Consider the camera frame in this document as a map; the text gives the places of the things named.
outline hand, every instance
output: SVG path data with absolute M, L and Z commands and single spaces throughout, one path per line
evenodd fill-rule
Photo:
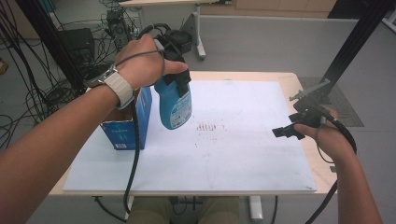
M 139 40 L 132 40 L 117 55 L 116 64 L 131 55 L 156 50 L 154 40 L 150 35 L 143 35 Z M 165 74 L 178 74 L 187 70 L 188 66 L 181 62 L 165 61 Z M 120 75 L 135 90 L 149 86 L 161 78 L 163 58 L 160 53 L 153 52 L 139 55 L 117 66 Z
M 333 117 L 338 118 L 338 114 L 335 110 L 330 108 L 326 109 Z M 346 158 L 346 155 L 354 154 L 352 146 L 329 121 L 326 121 L 320 128 L 311 128 L 303 124 L 295 124 L 294 130 L 315 139 L 318 146 L 329 155 L 334 162 Z

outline cardboard box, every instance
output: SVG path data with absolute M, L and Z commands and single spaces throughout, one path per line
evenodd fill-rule
M 152 97 L 150 88 L 141 88 L 138 92 L 136 101 L 140 149 L 145 148 L 151 103 Z M 113 110 L 101 124 L 102 129 L 105 131 L 105 134 L 116 150 L 132 150 L 136 148 L 132 106 L 133 105 L 128 105 L 122 110 Z

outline white paper sheet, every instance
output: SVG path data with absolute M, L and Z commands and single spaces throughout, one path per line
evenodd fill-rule
M 290 124 L 277 82 L 192 81 L 192 115 L 165 129 L 153 103 L 135 192 L 311 192 L 315 181 L 300 142 L 276 138 Z M 116 151 L 99 127 L 72 164 L 64 190 L 125 190 L 134 151 Z

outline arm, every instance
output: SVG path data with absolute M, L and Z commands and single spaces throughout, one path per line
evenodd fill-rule
M 359 159 L 345 137 L 331 124 L 320 129 L 296 124 L 294 129 L 316 139 L 319 147 L 334 161 L 339 223 L 382 223 Z
M 156 49 L 146 35 L 132 41 L 117 61 Z M 136 89 L 161 77 L 159 53 L 138 56 L 120 64 L 119 73 Z M 165 74 L 187 69 L 165 61 Z M 24 223 L 70 166 L 86 140 L 119 102 L 108 86 L 94 88 L 66 105 L 0 153 L 0 223 Z

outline black pole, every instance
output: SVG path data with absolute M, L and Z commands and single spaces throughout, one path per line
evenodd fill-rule
M 20 6 L 28 21 L 40 36 L 41 41 L 46 45 L 50 55 L 64 72 L 72 88 L 78 95 L 85 91 L 83 76 L 78 71 L 72 58 L 58 36 L 58 31 L 52 23 L 47 12 L 40 5 L 38 0 L 15 0 Z
M 320 82 L 328 79 L 331 83 L 320 89 L 320 91 L 315 92 L 318 102 L 323 103 L 327 100 L 326 98 L 332 87 L 334 87 L 341 75 L 347 70 L 347 67 L 382 21 L 392 4 L 393 0 L 372 1 L 321 79 Z

